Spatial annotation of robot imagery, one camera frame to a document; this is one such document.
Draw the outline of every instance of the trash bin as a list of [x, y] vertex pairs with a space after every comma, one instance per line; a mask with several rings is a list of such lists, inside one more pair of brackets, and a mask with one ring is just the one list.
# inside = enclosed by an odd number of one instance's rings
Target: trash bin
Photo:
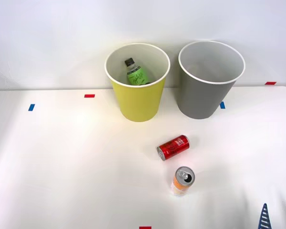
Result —
[[[129, 84], [124, 61], [131, 57], [145, 69], [150, 84]], [[120, 110], [127, 119], [144, 122], [156, 115], [170, 66], [169, 57], [163, 50], [145, 43], [125, 45], [107, 57], [105, 71], [111, 80]]]
[[177, 104], [182, 113], [195, 119], [210, 117], [245, 71], [242, 55], [221, 42], [190, 43], [178, 59]]

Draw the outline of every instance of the bottle cap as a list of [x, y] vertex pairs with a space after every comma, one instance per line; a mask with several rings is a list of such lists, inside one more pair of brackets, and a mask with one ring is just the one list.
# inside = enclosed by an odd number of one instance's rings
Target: bottle cap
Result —
[[133, 61], [132, 58], [129, 58], [129, 59], [127, 59], [127, 60], [125, 61], [125, 64], [126, 64], [126, 66], [128, 67], [128, 66], [134, 64], [134, 61]]

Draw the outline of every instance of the yellow bin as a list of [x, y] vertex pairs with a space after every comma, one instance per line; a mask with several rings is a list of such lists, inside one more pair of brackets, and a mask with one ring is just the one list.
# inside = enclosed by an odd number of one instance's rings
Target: yellow bin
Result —
[[[131, 57], [136, 65], [145, 69], [151, 84], [129, 85], [124, 61]], [[156, 115], [170, 66], [170, 59], [162, 49], [145, 43], [125, 45], [107, 57], [105, 71], [127, 119], [144, 122]]]

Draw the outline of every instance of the plastic bottle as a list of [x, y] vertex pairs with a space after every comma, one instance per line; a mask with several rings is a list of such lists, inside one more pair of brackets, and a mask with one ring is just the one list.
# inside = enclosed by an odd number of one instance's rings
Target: plastic bottle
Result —
[[127, 78], [131, 85], [139, 86], [151, 83], [144, 69], [136, 65], [132, 58], [127, 59], [125, 64], [127, 66]]

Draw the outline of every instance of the blue object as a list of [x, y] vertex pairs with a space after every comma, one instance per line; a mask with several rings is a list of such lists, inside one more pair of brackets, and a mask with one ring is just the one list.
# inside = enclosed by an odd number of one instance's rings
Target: blue object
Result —
[[31, 104], [29, 107], [29, 111], [33, 111], [35, 104]]
[[225, 103], [224, 103], [224, 102], [221, 102], [221, 103], [220, 103], [220, 108], [221, 108], [221, 109], [225, 109]]
[[261, 217], [259, 218], [258, 229], [271, 229], [267, 204], [264, 204]]

